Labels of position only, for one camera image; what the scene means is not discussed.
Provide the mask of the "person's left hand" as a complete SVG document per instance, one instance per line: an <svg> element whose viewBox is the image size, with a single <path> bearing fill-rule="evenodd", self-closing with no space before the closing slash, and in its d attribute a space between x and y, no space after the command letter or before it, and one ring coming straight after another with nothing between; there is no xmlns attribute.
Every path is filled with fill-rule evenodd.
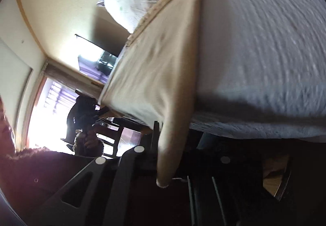
<svg viewBox="0 0 326 226"><path fill-rule="evenodd" d="M96 158L101 157L103 151L103 142L97 137L95 131L80 132L76 135L74 143L75 155Z"/></svg>

